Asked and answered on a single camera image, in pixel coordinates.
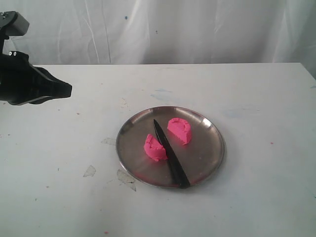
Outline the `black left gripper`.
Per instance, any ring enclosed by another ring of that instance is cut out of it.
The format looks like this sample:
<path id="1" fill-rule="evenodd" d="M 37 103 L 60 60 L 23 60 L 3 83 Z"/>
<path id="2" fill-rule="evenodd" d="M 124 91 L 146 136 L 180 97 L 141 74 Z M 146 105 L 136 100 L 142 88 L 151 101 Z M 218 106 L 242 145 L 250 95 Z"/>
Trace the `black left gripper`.
<path id="1" fill-rule="evenodd" d="M 0 100 L 11 105 L 41 104 L 69 98 L 72 86 L 48 70 L 29 63 L 27 54 L 11 51 L 0 55 Z"/>

